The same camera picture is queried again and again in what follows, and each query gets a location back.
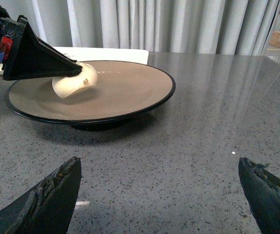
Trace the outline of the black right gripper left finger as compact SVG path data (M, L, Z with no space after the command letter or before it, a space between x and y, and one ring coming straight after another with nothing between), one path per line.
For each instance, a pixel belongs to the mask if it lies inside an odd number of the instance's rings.
M0 234L65 234L81 182L81 161L72 157L0 210Z

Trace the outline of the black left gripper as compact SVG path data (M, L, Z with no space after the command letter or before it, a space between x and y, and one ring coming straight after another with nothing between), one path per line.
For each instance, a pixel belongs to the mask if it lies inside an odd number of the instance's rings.
M73 77L82 66L41 40L29 21L10 18L0 6L0 64L4 80Z

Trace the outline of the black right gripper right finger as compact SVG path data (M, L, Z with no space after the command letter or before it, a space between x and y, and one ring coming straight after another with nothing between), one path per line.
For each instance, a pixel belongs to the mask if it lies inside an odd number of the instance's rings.
M280 178L246 157L239 160L239 177L251 213L263 234L280 234Z

